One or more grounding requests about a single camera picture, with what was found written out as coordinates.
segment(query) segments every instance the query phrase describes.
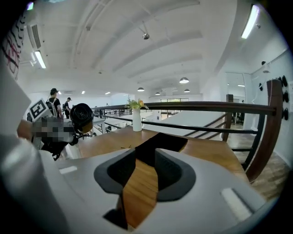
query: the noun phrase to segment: white table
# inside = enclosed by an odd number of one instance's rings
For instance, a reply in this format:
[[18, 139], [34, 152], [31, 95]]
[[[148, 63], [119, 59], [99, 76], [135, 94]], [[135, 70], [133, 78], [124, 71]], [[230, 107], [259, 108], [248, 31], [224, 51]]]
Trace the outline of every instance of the white table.
[[99, 117], [93, 117], [93, 120], [92, 120], [92, 125], [101, 125], [102, 127], [102, 134], [105, 134], [106, 133], [106, 128], [105, 128], [105, 120], [104, 119], [101, 119]]

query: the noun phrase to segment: window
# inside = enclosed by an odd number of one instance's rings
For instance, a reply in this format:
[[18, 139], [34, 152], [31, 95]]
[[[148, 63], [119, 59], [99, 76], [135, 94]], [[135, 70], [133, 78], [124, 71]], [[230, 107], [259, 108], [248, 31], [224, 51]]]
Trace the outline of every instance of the window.
[[[170, 98], [170, 99], [161, 99], [161, 102], [176, 102], [176, 101], [188, 101], [188, 98]], [[179, 110], [161, 110], [161, 120], [169, 118], [172, 115], [175, 115], [181, 111]]]

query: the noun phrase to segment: ceiling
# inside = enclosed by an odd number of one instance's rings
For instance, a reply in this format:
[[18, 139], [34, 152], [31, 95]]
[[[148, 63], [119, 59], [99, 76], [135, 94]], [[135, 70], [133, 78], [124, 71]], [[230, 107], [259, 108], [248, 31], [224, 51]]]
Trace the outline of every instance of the ceiling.
[[36, 50], [27, 36], [20, 71], [34, 79], [34, 92], [51, 84], [125, 93], [142, 86], [151, 95], [181, 90], [183, 76], [186, 88], [198, 87], [235, 49], [249, 11], [241, 0], [37, 1], [27, 25], [38, 26], [47, 69], [27, 62]]

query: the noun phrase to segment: flower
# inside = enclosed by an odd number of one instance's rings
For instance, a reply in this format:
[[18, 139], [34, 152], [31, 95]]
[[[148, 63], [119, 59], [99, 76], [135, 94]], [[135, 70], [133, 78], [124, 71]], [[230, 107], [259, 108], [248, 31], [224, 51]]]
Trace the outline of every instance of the flower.
[[140, 105], [141, 107], [143, 107], [145, 104], [143, 103], [142, 100], [139, 100], [139, 105]]
[[135, 100], [130, 100], [130, 98], [128, 98], [127, 104], [125, 105], [125, 108], [127, 109], [140, 109], [142, 107], [148, 109], [148, 107], [140, 99], [138, 99], [138, 101], [135, 101]]

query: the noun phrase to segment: wooden table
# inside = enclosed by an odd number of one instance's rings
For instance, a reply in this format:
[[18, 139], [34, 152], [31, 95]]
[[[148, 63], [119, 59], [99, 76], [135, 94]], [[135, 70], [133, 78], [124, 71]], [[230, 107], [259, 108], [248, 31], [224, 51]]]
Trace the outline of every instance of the wooden table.
[[[119, 129], [79, 142], [84, 158], [134, 148], [158, 132], [145, 130], [134, 132], [132, 127]], [[245, 172], [226, 142], [189, 138], [181, 153], [217, 163], [248, 182]], [[136, 160], [136, 168], [123, 189], [126, 219], [136, 228], [153, 210], [157, 196], [157, 173], [153, 167]]]

